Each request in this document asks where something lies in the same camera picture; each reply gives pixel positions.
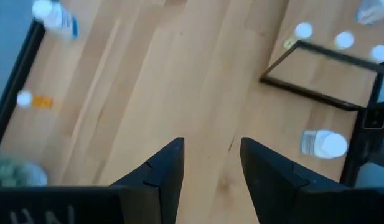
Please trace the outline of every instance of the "hardwood floor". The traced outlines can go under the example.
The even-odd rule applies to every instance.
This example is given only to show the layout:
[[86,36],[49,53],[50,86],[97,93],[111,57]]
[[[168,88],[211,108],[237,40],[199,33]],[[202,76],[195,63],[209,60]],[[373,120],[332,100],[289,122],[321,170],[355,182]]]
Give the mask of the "hardwood floor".
[[52,185],[108,185],[185,137],[178,223],[256,223],[241,171],[249,136],[334,180],[344,158],[299,153],[304,129],[350,137],[355,113],[260,85],[287,0],[64,0],[80,39],[47,34],[25,88],[52,110],[16,108],[2,151]]

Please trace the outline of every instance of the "wooden floor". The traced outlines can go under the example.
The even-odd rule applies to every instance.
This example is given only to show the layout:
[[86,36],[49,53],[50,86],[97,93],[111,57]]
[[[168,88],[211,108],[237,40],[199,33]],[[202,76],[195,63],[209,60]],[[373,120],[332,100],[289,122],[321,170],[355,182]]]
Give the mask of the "wooden floor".
[[241,171],[248,136],[338,180],[344,158],[299,153],[304,129],[350,137],[355,113],[257,82],[287,0],[64,0],[80,39],[44,38],[2,151],[42,164],[52,185],[108,185],[185,137],[178,223],[256,223]]

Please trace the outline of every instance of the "plastic bottle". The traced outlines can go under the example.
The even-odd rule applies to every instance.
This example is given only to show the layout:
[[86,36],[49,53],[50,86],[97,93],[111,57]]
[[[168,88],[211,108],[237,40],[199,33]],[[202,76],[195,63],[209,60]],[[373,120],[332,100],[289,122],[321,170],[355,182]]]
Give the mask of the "plastic bottle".
[[302,22],[296,26],[293,35],[284,42],[283,47],[289,49],[298,40],[309,39],[312,36],[312,33],[312,25],[308,22]]
[[59,2],[36,0],[32,12],[35,19],[41,21],[47,30],[54,31],[66,39],[78,37],[76,18]]
[[375,63],[384,62],[384,45],[377,45],[370,51],[370,60]]
[[17,94],[17,105],[21,108],[51,108],[52,99],[46,96],[33,96],[29,91],[22,90]]
[[355,42],[354,35],[349,31],[339,33],[334,39],[334,47],[337,50],[350,48]]
[[384,18],[384,0],[361,0],[356,20],[360,24],[372,25]]
[[347,152],[347,140],[329,130],[305,130],[301,138],[301,152],[321,159],[333,159]]

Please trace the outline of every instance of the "small bottle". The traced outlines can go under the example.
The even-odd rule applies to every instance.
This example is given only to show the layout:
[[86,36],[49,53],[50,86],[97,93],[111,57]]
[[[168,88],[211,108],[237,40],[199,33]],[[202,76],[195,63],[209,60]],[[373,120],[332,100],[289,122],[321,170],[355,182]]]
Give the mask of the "small bottle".
[[294,34],[284,42],[283,47],[285,49],[290,49],[290,47],[298,40],[309,39],[312,36],[312,33],[312,25],[308,22],[302,22],[294,29]]
[[347,140],[329,130],[305,130],[301,138],[301,152],[321,159],[333,159],[347,152]]
[[36,0],[32,12],[35,19],[41,21],[47,30],[54,31],[66,39],[78,37],[76,18],[59,2]]
[[350,48],[355,42],[354,35],[349,31],[339,33],[334,39],[334,47],[337,50]]
[[356,20],[363,25],[372,25],[384,18],[384,0],[361,0]]
[[370,51],[370,60],[375,63],[384,62],[384,45],[377,45]]
[[31,92],[22,90],[17,94],[17,105],[21,108],[51,108],[52,99],[46,96],[33,96]]

